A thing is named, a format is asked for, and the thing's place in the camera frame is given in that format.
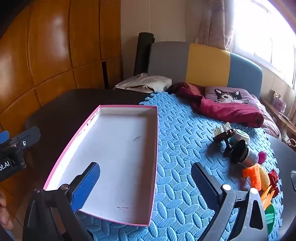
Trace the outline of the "person left hand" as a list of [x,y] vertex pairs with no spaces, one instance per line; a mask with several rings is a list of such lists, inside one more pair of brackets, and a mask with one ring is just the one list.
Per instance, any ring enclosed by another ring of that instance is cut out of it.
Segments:
[[3,192],[0,192],[0,222],[4,229],[12,230],[14,228],[9,211],[6,207],[6,197]]

